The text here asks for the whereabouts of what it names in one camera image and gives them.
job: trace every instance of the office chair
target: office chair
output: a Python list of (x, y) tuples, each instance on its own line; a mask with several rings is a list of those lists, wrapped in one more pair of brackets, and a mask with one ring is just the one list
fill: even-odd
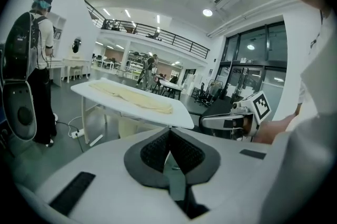
[(157, 41), (161, 41), (161, 39), (158, 39), (157, 37), (159, 36), (159, 32), (155, 32), (154, 35), (151, 35), (150, 33), (147, 34), (147, 38), (155, 39)]

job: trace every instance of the white table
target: white table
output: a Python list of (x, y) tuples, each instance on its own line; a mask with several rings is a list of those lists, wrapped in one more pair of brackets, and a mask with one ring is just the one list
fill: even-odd
[[(133, 103), (129, 103), (128, 101), (125, 101), (119, 97), (112, 97), (108, 94), (104, 94), (96, 90), (93, 87), (90, 87), (90, 84), (94, 84), (98, 81), (106, 82), (113, 86), (122, 87), (130, 91), (140, 93), (145, 96), (149, 96), (163, 103), (170, 103), (172, 105), (173, 112), (172, 114), (163, 114), (150, 109), (142, 108)], [(86, 131), (86, 117), (94, 110), (94, 107), (87, 110), (86, 99), (92, 100), (103, 107), (105, 122), (107, 122), (106, 115), (107, 114), (111, 115), (108, 113), (107, 109), (119, 112), (124, 121), (125, 119), (132, 117), (133, 119), (130, 119), (127, 123), (124, 122), (125, 123), (124, 127), (128, 127), (129, 131), (130, 129), (133, 128), (131, 125), (137, 122), (139, 119), (152, 122), (155, 125), (159, 126), (174, 126), (187, 129), (194, 128), (194, 124), (189, 112), (179, 100), (170, 99), (150, 92), (142, 91), (140, 89), (129, 87), (105, 78), (77, 84), (75, 86), (72, 86), (71, 90), (82, 96), (82, 123), (83, 123), (85, 142), (87, 144), (89, 143), (89, 137)]]
[(70, 81), (70, 68), (81, 67), (83, 72), (83, 67), (86, 67), (86, 79), (89, 79), (88, 72), (90, 69), (91, 61), (82, 59), (64, 59), (64, 65), (67, 67), (67, 83)]
[(166, 88), (170, 88), (170, 89), (173, 89), (174, 91), (177, 91), (178, 92), (178, 100), (180, 100), (180, 94), (181, 94), (181, 91), (183, 90), (182, 87), (174, 84), (174, 83), (171, 83), (171, 82), (168, 82), (166, 80), (160, 80), (160, 84), (163, 86), (163, 89), (162, 89), (162, 93), (161, 95), (164, 94), (164, 87)]

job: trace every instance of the floor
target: floor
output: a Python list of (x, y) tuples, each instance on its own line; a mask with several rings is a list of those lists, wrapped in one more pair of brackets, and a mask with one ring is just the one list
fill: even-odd
[[(132, 87), (136, 85), (135, 80), (119, 78), (116, 75), (99, 70), (91, 70), (90, 79), (99, 79), (101, 77)], [(67, 124), (71, 119), (81, 115), (81, 97), (71, 91), (70, 87), (85, 81), (87, 79), (83, 77), (75, 81), (71, 80), (69, 84), (64, 81), (62, 88), (52, 85), (52, 107), (53, 111), (58, 115), (58, 121)], [(192, 113), (203, 113), (206, 110), (205, 107), (195, 103), (194, 99), (187, 95), (181, 95), (181, 102)], [(90, 105), (94, 105), (94, 103), (88, 101), (87, 106), (89, 107)], [(192, 119), (197, 125), (198, 117), (192, 115)], [(80, 118), (75, 119), (71, 124), (82, 129)], [(116, 126), (116, 124), (116, 119), (108, 117), (108, 123), (105, 127), (102, 115), (90, 114), (87, 119), (90, 140), (94, 140), (100, 134), (104, 134), (104, 136), (96, 145), (118, 139), (116, 128), (111, 127)], [(82, 153), (80, 144), (84, 151), (90, 149), (90, 146), (85, 144), (83, 136), (79, 139), (72, 139), (68, 136), (68, 131), (69, 127), (67, 125), (57, 124), (57, 136), (54, 137), (54, 146), (52, 148), (47, 148), (45, 145), (32, 141), (23, 142), (11, 135), (9, 147), (15, 158), (6, 152), (2, 152), (2, 155), (11, 168), (14, 180), (34, 191), (56, 170)], [(176, 162), (171, 156), (165, 165), (164, 174), (170, 180), (172, 198), (174, 200), (182, 200), (184, 197), (185, 178), (180, 170), (172, 169), (174, 165), (176, 165)]]

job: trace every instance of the chair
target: chair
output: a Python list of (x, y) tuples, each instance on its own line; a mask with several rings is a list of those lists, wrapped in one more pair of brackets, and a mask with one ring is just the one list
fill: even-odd
[(156, 38), (159, 36), (159, 32), (155, 32), (154, 35), (151, 35), (150, 33), (147, 34), (147, 38), (151, 38), (151, 39), (155, 39), (157, 40)]
[(74, 79), (73, 80), (75, 80), (76, 73), (78, 73), (79, 79), (82, 78), (82, 68), (73, 68), (73, 72), (74, 72)]

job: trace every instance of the balcony railing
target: balcony railing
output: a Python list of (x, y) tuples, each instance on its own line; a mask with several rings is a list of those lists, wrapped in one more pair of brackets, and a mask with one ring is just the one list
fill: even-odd
[(118, 32), (125, 32), (130, 34), (136, 34), (148, 37), (150, 39), (154, 39), (175, 47), (178, 47), (182, 50), (191, 52), (197, 56), (202, 58), (207, 58), (207, 54), (209, 49), (195, 43), (191, 40), (188, 40), (182, 36), (179, 36), (174, 33), (170, 33), (163, 29), (157, 29), (156, 27), (140, 24), (140, 23), (132, 23), (129, 21), (117, 21), (106, 19), (103, 23), (102, 29), (115, 30)]
[(85, 4), (86, 4), (86, 7), (88, 8), (90, 17), (91, 17), (94, 25), (98, 28), (102, 28), (105, 17), (99, 11), (97, 11), (93, 6), (91, 6), (90, 3), (88, 3), (86, 0), (84, 0), (84, 1), (85, 1)]

